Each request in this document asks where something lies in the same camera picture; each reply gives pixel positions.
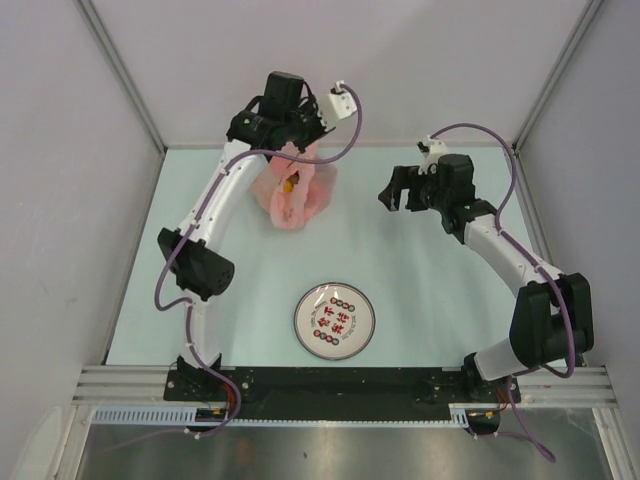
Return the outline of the pink plastic bag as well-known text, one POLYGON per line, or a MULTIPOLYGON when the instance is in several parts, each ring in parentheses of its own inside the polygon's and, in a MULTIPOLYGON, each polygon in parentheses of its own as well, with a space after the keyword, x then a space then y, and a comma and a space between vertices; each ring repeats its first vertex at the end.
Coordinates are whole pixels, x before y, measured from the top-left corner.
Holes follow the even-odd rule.
POLYGON ((254 180, 249 192, 275 228, 299 230, 328 207, 338 171, 333 164, 320 164, 317 142, 311 144, 311 152, 308 153, 299 153, 291 142, 280 152, 310 160, 311 163, 273 156, 254 180), (284 193, 285 179, 296 172, 300 177, 298 184, 292 193, 284 193))

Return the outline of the white printed plate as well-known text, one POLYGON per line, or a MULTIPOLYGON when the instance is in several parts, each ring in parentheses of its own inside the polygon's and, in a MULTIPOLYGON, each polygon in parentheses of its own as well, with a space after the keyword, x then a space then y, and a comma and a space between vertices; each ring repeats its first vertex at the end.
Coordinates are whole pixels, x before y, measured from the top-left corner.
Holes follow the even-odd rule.
POLYGON ((313 356, 342 361, 362 352, 376 329, 369 298, 352 285, 329 282, 307 291, 294 310, 293 328, 313 356))

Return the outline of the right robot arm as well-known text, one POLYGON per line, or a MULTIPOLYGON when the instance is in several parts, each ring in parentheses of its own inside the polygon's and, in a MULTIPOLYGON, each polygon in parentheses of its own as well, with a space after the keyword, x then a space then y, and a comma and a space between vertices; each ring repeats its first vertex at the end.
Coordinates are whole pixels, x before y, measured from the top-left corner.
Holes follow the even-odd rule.
POLYGON ((545 369, 573 375, 579 355, 594 346, 589 281, 566 274, 534 255, 498 225, 498 211, 476 195, 474 165, 467 155, 446 154, 428 167, 397 166, 378 199, 389 211, 434 210, 445 232, 479 255, 515 297, 505 339, 467 355, 461 371, 463 393, 484 401, 498 382, 545 369))

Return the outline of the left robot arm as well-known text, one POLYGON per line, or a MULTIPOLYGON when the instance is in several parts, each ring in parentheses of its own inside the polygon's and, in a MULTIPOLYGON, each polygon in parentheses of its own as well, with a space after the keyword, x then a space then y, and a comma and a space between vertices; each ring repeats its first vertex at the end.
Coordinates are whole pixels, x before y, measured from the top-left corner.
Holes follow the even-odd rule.
POLYGON ((314 159, 308 151, 349 117, 363 120, 362 104, 345 82, 316 95, 300 76, 274 71, 262 94, 230 121, 220 160, 187 217, 164 228, 158 245, 165 259, 154 290, 157 310, 185 308, 185 346, 177 365, 188 372, 186 387, 197 398, 214 397, 221 385, 238 387, 220 372, 221 351, 207 320, 213 298, 222 295, 235 274, 232 261, 219 250, 238 202, 275 159, 292 167, 317 167, 338 155, 314 159))

